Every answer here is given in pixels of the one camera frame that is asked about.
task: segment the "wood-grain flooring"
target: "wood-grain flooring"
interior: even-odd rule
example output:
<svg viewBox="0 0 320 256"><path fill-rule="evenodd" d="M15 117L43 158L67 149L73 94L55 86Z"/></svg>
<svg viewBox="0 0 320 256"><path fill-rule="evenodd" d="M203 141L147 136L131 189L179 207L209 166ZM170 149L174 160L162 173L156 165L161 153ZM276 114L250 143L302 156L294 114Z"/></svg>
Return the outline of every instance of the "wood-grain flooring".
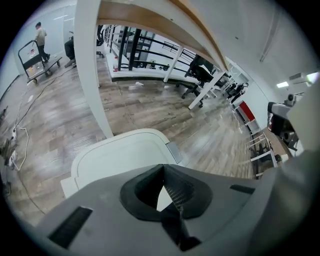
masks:
<svg viewBox="0 0 320 256"><path fill-rule="evenodd" d="M8 106L0 127L1 141L11 137L22 93L26 91L20 118L41 90L67 70L63 65L64 61L60 68L52 70L52 77L41 77L37 85L27 86L25 76L12 84L0 102L1 110ZM141 81L143 85L136 81L111 82L105 59L98 59L97 67L101 100L116 135L140 128L157 129L177 144L184 166L225 176L253 177L249 152L245 150L249 133L246 129L240 132L223 98L208 98L203 108L189 110L195 96L182 99L185 88L181 86L152 80ZM70 176L75 156L105 137L84 97L76 68L58 77L43 92L20 125L29 134L27 158L19 172L8 172L12 189L8 203L16 214L36 225L64 200L60 181ZM26 133L18 130L18 166L24 158L26 142Z"/></svg>

